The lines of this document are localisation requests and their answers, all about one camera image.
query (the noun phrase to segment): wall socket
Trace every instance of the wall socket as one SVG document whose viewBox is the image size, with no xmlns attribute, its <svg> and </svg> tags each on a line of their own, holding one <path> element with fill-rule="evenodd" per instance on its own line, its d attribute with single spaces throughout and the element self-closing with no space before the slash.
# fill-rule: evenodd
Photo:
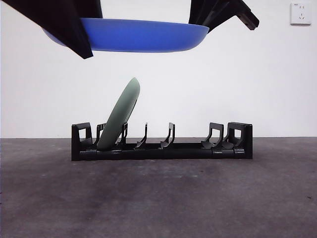
<svg viewBox="0 0 317 238">
<path fill-rule="evenodd" d="M 310 2 L 291 3 L 291 25 L 311 25 L 312 8 Z"/>
</svg>

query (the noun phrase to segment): dish rack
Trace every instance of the dish rack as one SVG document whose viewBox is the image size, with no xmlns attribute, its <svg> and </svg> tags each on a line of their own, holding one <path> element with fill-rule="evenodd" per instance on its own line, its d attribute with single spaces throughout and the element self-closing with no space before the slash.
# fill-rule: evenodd
<svg viewBox="0 0 317 238">
<path fill-rule="evenodd" d="M 175 124 L 169 123 L 168 135 L 160 143 L 147 143 L 148 124 L 145 124 L 145 135 L 137 143 L 127 143 L 128 123 L 122 125 L 121 140 L 110 150 L 100 151 L 97 143 L 100 132 L 106 123 L 97 125 L 97 138 L 93 143 L 90 123 L 72 125 L 71 160 L 145 160 L 145 159 L 252 159 L 253 136 L 252 125 L 229 122 L 227 135 L 223 137 L 224 125 L 209 124 L 209 134 L 201 142 L 175 142 Z M 85 138 L 79 136 L 80 130 L 86 130 Z M 211 142 L 212 131 L 219 131 L 219 138 Z"/>
</svg>

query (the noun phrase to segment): concrete floor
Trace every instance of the concrete floor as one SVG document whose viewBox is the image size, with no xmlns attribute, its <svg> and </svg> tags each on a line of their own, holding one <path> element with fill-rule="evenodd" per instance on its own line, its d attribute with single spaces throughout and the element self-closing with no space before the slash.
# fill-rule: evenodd
<svg viewBox="0 0 317 238">
<path fill-rule="evenodd" d="M 316 238 L 317 138 L 253 160 L 71 162 L 69 139 L 1 140 L 3 238 Z"/>
</svg>

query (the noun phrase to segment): green plate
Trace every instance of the green plate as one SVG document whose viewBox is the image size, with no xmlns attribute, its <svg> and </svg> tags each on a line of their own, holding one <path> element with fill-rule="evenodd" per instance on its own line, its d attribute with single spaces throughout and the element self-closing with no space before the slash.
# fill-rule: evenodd
<svg viewBox="0 0 317 238">
<path fill-rule="evenodd" d="M 140 94 L 140 84 L 132 78 L 115 104 L 97 143 L 98 150 L 109 150 L 120 136 L 122 125 L 128 122 Z"/>
</svg>

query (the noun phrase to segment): plate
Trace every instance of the plate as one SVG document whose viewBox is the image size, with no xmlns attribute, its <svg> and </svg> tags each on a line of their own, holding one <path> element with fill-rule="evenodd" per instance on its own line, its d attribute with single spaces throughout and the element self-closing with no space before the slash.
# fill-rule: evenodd
<svg viewBox="0 0 317 238">
<path fill-rule="evenodd" d="M 120 136 L 122 125 L 128 122 L 140 94 L 140 84 L 132 78 L 115 104 L 97 143 L 98 150 L 109 150 Z"/>
<path fill-rule="evenodd" d="M 161 21 L 81 18 L 94 51 L 175 52 L 197 46 L 209 28 Z M 49 32 L 55 42 L 64 45 Z"/>
</svg>

